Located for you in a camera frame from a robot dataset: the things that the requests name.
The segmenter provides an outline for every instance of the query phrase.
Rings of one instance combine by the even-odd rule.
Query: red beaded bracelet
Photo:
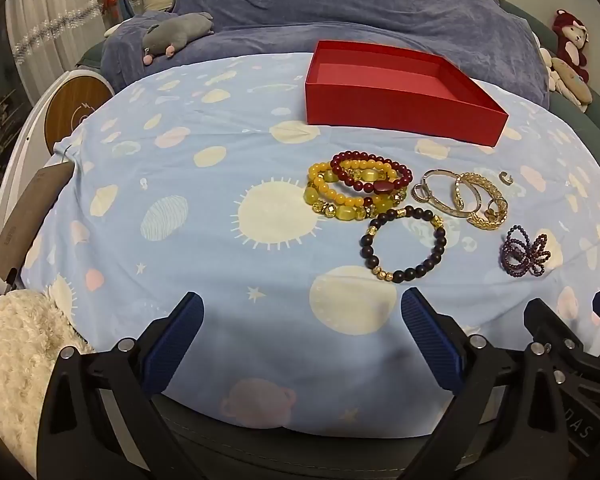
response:
[[[350,176],[341,163],[344,160],[365,160],[365,161],[376,161],[383,164],[389,164],[392,170],[402,175],[401,178],[397,178],[393,182],[389,180],[376,180],[375,182],[363,182],[362,180],[356,180]],[[335,173],[339,180],[343,181],[346,186],[352,187],[356,191],[364,191],[365,193],[376,193],[376,194],[387,194],[394,190],[398,190],[402,187],[408,186],[413,180],[411,170],[400,162],[395,162],[390,158],[383,158],[382,156],[369,155],[365,152],[340,152],[334,155],[330,162],[331,169]]]

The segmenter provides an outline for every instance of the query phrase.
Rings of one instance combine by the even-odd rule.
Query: jewelry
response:
[[[498,178],[500,179],[501,183],[503,183],[505,186],[510,186],[511,184],[513,184],[513,177],[509,175],[509,179],[507,180],[507,175],[509,175],[509,173],[507,173],[506,171],[501,171],[498,175]]]
[[[411,170],[404,164],[373,153],[340,152],[333,155],[330,166],[346,186],[365,193],[391,193],[407,187],[413,180]]]
[[[491,196],[492,200],[489,202],[489,206],[494,202],[498,205],[497,212],[488,206],[488,209],[485,212],[485,216],[487,218],[486,220],[484,218],[480,218],[477,215],[477,212],[473,211],[467,217],[469,224],[476,226],[478,229],[485,229],[487,231],[493,231],[500,227],[507,219],[507,209],[509,208],[509,204],[502,197],[502,194],[498,191],[498,188],[495,187],[488,179],[477,173],[462,173],[458,175],[453,193],[454,205],[458,209],[461,209],[463,206],[462,198],[460,197],[459,192],[460,182],[463,182],[464,184],[474,184],[475,186],[483,188]]]
[[[344,221],[374,218],[379,212],[385,212],[389,208],[397,206],[407,196],[406,188],[401,188],[392,193],[374,197],[347,197],[329,186],[328,183],[337,182],[338,177],[328,162],[312,165],[308,170],[308,179],[303,195],[304,201],[312,207],[314,212],[323,214],[327,218],[336,217]],[[320,194],[335,204],[322,200]]]
[[[473,211],[462,211],[462,209],[464,209],[464,202],[461,198],[459,199],[459,202],[456,203],[456,208],[454,209],[452,207],[449,207],[433,195],[433,193],[429,189],[429,186],[427,185],[427,178],[431,175],[444,175],[456,179],[456,193],[458,194],[458,196],[460,196],[460,184],[458,183],[459,175],[457,173],[448,170],[429,170],[422,176],[420,183],[416,184],[415,186],[413,186],[413,188],[411,188],[411,196],[413,196],[414,200],[417,200],[420,203],[429,202],[436,209],[439,209],[443,213],[455,216],[457,218],[468,218],[475,212],[480,211],[480,208],[482,206],[480,192],[478,192],[478,190],[475,189],[475,187],[471,183],[465,180],[462,181],[462,183],[465,184],[474,194],[476,206]],[[417,190],[422,190],[424,196],[420,196]]]
[[[378,232],[378,229],[381,228],[387,222],[391,222],[396,218],[404,218],[404,217],[413,217],[417,219],[422,219],[425,222],[430,222],[435,231],[434,236],[436,238],[436,243],[431,250],[431,256],[426,258],[421,264],[413,267],[408,267],[405,270],[395,270],[394,272],[386,272],[382,270],[380,267],[380,259],[375,256],[374,248],[372,244],[374,242],[374,237]],[[371,272],[378,278],[378,280],[384,280],[386,282],[410,282],[414,278],[421,278],[430,270],[440,263],[442,260],[442,254],[445,252],[446,246],[446,231],[443,227],[442,218],[433,214],[431,209],[422,210],[422,208],[413,208],[413,206],[408,205],[402,209],[389,209],[386,213],[380,213],[378,218],[374,218],[371,222],[369,222],[369,228],[366,230],[366,234],[360,238],[360,245],[362,249],[360,251],[360,255],[365,259],[365,265],[367,268],[371,269]]]
[[[511,238],[514,231],[520,231],[525,241]],[[519,225],[514,225],[507,233],[507,239],[500,248],[500,263],[509,276],[520,278],[527,272],[538,277],[544,274],[544,263],[551,257],[549,251],[545,251],[547,237],[545,234],[536,238],[531,245],[525,230]]]

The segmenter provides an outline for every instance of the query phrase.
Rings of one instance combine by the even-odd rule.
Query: yellow beaded bracelet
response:
[[[360,162],[366,161],[356,160],[349,162],[356,162],[358,168],[355,169],[358,170]],[[387,180],[391,177],[395,179],[397,173],[396,175],[392,175],[388,170],[385,170],[383,174],[378,175],[378,172],[374,171],[373,178],[377,179],[378,176],[382,176]],[[337,182],[338,180],[338,176],[331,170],[328,162],[320,162],[312,165],[308,170],[308,184],[304,190],[305,202],[312,206],[315,212],[323,214],[327,218],[336,217],[344,221],[353,219],[364,220],[365,218],[374,218],[378,213],[385,212],[389,208],[397,206],[407,195],[406,188],[403,188],[391,194],[375,195],[374,197],[347,197],[343,193],[338,193],[335,189],[331,189],[328,184]],[[320,194],[327,200],[335,202],[335,205],[320,199]]]

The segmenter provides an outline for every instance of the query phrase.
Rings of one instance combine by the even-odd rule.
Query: open red box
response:
[[[309,124],[403,130],[495,146],[507,113],[448,60],[408,48],[319,41],[305,83]]]

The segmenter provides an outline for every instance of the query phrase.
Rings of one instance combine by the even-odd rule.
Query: red stuffed animal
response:
[[[588,83],[589,72],[583,69],[587,65],[587,58],[582,53],[582,49],[589,41],[587,27],[573,14],[559,9],[553,30],[558,35],[557,57],[571,66],[582,80]]]

